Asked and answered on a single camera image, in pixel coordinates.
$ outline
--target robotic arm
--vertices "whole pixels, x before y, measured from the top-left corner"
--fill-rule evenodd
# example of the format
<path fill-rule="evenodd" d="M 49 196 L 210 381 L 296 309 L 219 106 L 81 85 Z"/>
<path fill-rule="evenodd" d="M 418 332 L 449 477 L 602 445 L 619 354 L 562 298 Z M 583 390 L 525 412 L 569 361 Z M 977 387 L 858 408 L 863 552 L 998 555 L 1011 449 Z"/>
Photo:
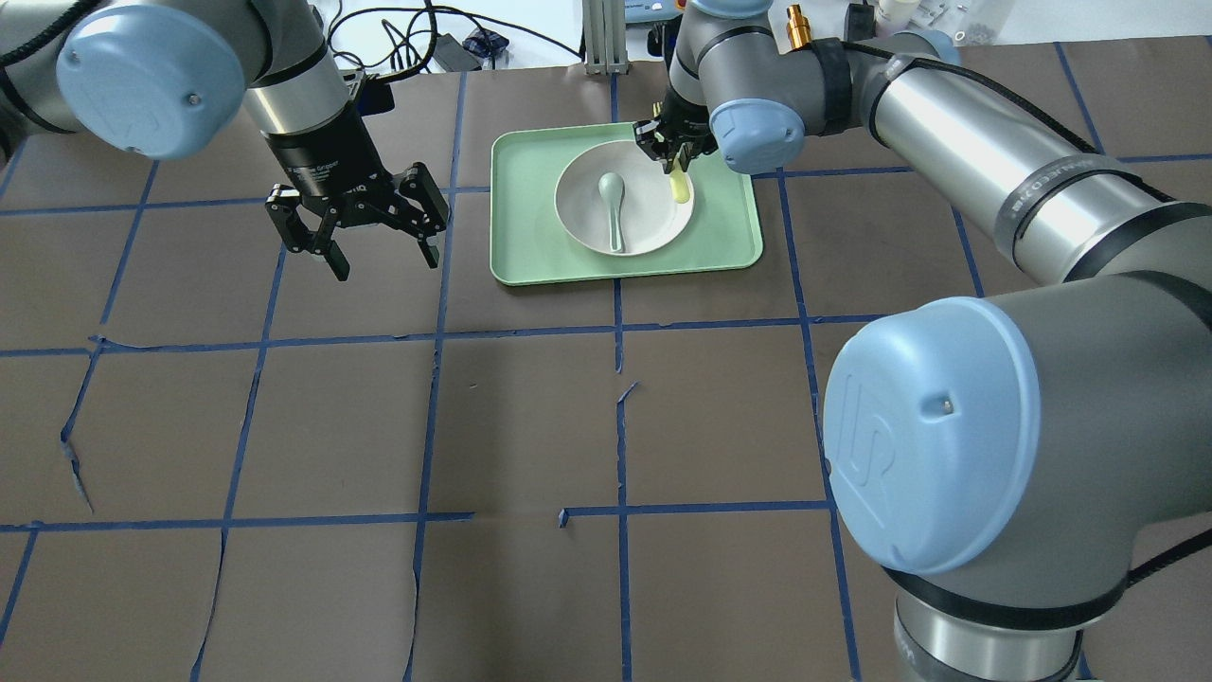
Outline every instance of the robotic arm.
<path fill-rule="evenodd" d="M 84 128 L 153 159 L 187 156 L 242 102 L 292 182 L 265 201 L 290 251 L 345 280 L 333 231 L 383 223 L 438 265 L 446 201 L 424 164 L 384 168 L 358 111 L 361 82 L 337 70 L 305 0 L 8 0 L 0 53 L 81 5 L 93 8 L 65 38 L 0 67 L 0 166 L 28 134 Z M 301 206 L 320 216 L 315 230 Z"/>
<path fill-rule="evenodd" d="M 1212 510 L 1212 207 L 944 63 L 945 38 L 778 55 L 770 6 L 691 0 L 636 141 L 667 172 L 718 147 L 754 173 L 864 126 L 1045 285 L 869 323 L 823 431 L 839 511 L 901 589 L 904 680 L 1070 680 L 1136 533 Z"/>

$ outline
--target light green rectangular tray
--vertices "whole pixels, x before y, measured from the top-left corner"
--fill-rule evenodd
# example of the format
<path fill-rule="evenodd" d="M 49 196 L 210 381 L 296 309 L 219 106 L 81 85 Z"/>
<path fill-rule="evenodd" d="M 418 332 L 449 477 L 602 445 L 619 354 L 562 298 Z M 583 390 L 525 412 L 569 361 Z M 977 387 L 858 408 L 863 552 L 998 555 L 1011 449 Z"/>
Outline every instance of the light green rectangular tray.
<path fill-rule="evenodd" d="M 630 139 L 631 124 L 527 130 L 492 145 L 492 218 L 488 264 L 503 283 L 739 269 L 761 256 L 761 227 L 753 182 L 724 165 L 720 154 L 690 166 L 694 213 L 686 229 L 651 253 L 606 256 L 585 248 L 555 214 L 555 184 L 585 149 Z"/>

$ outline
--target white surface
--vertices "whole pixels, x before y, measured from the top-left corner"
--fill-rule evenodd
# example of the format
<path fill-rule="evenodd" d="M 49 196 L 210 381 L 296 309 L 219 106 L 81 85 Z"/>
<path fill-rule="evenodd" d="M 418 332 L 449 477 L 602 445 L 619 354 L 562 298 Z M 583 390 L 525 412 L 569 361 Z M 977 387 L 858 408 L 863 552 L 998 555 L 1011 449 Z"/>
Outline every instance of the white surface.
<path fill-rule="evenodd" d="M 623 177 L 623 208 L 619 230 L 623 250 L 610 247 L 610 219 L 606 202 L 598 191 L 602 173 Z M 555 213 L 568 235 L 587 248 L 607 256 L 639 256 L 656 251 L 681 234 L 694 210 L 694 185 L 690 200 L 674 201 L 669 178 L 630 139 L 590 147 L 560 173 L 555 184 Z"/>
<path fill-rule="evenodd" d="M 774 0 L 771 24 L 781 50 L 788 50 L 787 7 L 795 0 Z M 813 35 L 840 35 L 850 0 L 800 0 L 804 13 L 812 24 Z M 325 18 L 337 8 L 337 0 L 313 0 Z M 488 15 L 544 33 L 572 48 L 581 44 L 581 0 L 450 0 L 451 6 Z M 373 6 L 410 7 L 421 2 L 387 2 L 385 0 L 345 0 L 345 12 Z M 384 12 L 349 21 L 338 33 L 335 45 L 361 55 L 367 62 L 387 55 L 390 44 L 379 25 L 381 18 L 391 19 L 401 29 L 408 23 L 408 12 Z M 474 27 L 461 17 L 442 16 L 439 30 L 458 40 L 467 38 Z M 515 29 L 494 27 L 510 40 L 509 59 L 499 68 L 532 68 L 565 65 L 578 59 L 572 55 Z M 1111 40 L 1120 38 L 1151 38 L 1164 35 L 1212 34 L 1212 0 L 1017 0 L 997 42 L 1051 42 L 1053 40 Z M 628 56 L 631 61 L 652 59 L 646 51 L 647 27 L 628 30 Z M 424 44 L 417 42 L 418 50 Z"/>

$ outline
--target gold connector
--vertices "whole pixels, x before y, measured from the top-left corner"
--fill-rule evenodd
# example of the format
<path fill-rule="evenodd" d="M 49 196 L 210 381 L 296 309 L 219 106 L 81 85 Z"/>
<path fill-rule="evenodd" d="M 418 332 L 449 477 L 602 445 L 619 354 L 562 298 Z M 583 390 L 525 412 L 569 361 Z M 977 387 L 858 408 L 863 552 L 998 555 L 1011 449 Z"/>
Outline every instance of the gold connector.
<path fill-rule="evenodd" d="M 787 8 L 787 38 L 791 41 L 791 50 L 802 50 L 805 45 L 812 42 L 812 27 L 808 18 L 800 11 L 799 5 Z"/>

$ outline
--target blue plastic cover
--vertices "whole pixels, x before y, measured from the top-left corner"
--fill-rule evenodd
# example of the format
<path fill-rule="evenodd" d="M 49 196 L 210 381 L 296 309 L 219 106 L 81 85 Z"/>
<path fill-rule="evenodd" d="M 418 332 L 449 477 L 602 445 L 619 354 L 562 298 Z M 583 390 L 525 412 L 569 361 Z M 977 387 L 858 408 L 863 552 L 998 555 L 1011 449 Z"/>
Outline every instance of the blue plastic cover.
<path fill-rule="evenodd" d="M 160 5 L 90 15 L 64 42 L 56 74 L 80 122 L 153 159 L 205 147 L 235 118 L 246 87 L 240 59 L 215 29 Z"/>
<path fill-rule="evenodd" d="M 873 321 L 842 349 L 825 391 L 837 509 L 868 555 L 904 573 L 959 568 L 997 538 L 1039 435 L 1027 339 L 983 299 Z"/>
<path fill-rule="evenodd" d="M 764 17 L 774 0 L 690 0 L 703 12 L 721 19 Z"/>
<path fill-rule="evenodd" d="M 934 29 L 911 29 L 897 31 L 896 35 L 901 35 L 902 33 L 909 33 L 921 38 L 926 42 L 930 42 L 930 46 L 934 48 L 934 53 L 938 55 L 941 61 L 947 62 L 948 64 L 960 65 L 960 50 L 951 42 L 951 36 L 945 33 Z"/>
<path fill-rule="evenodd" d="M 787 104 L 771 99 L 733 99 L 711 111 L 711 132 L 724 162 L 754 174 L 777 168 L 804 149 L 804 121 Z"/>

